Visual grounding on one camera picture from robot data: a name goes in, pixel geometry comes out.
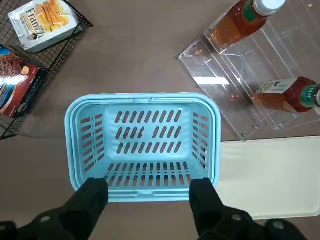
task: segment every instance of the black wire rack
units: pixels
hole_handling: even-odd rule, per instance
[[[39,100],[39,97],[44,93],[50,82],[55,78],[58,71],[65,64],[67,58],[81,40],[86,29],[88,27],[93,27],[93,24],[78,12],[70,3],[65,0],[63,1],[74,10],[79,20],[79,24],[69,38],[33,54],[27,53],[22,49],[18,36],[16,35],[8,18],[8,13],[30,2],[30,0],[0,0],[0,44],[14,49],[19,54],[26,56],[28,59],[31,59],[40,66],[48,69],[46,77],[36,85],[36,87],[31,87],[26,93],[26,96],[24,97],[27,99],[27,102],[24,103],[26,106],[23,107],[23,111],[20,112],[17,117],[9,118],[0,113],[0,128],[4,130],[2,131],[3,134],[0,135],[0,140],[19,135],[20,126],[32,111],[33,107]]]

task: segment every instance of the box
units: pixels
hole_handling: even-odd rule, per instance
[[[34,0],[8,14],[24,50],[37,53],[68,37],[77,17],[63,0]]]
[[[24,113],[47,73],[0,44],[0,113],[10,118]]]

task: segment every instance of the bottle cap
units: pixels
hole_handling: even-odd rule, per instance
[[[285,3],[286,0],[253,0],[255,10],[262,16],[276,13]]]
[[[320,89],[318,90],[318,92],[315,96],[315,99],[316,99],[317,104],[320,105]],[[315,112],[318,115],[320,115],[320,107],[319,106],[316,105],[313,109],[315,110]]]

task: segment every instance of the clear acrylic shelf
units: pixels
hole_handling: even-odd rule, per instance
[[[287,0],[260,31],[223,52],[211,38],[212,25],[178,57],[242,140],[320,121],[314,110],[281,112],[253,101],[266,81],[304,76],[320,84],[320,1],[306,2]]]

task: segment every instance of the plastic bottle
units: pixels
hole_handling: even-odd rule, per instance
[[[254,34],[286,0],[240,0],[211,30],[212,39],[225,50]]]
[[[267,81],[256,91],[253,99],[267,109],[292,113],[315,109],[320,113],[320,85],[303,76]]]

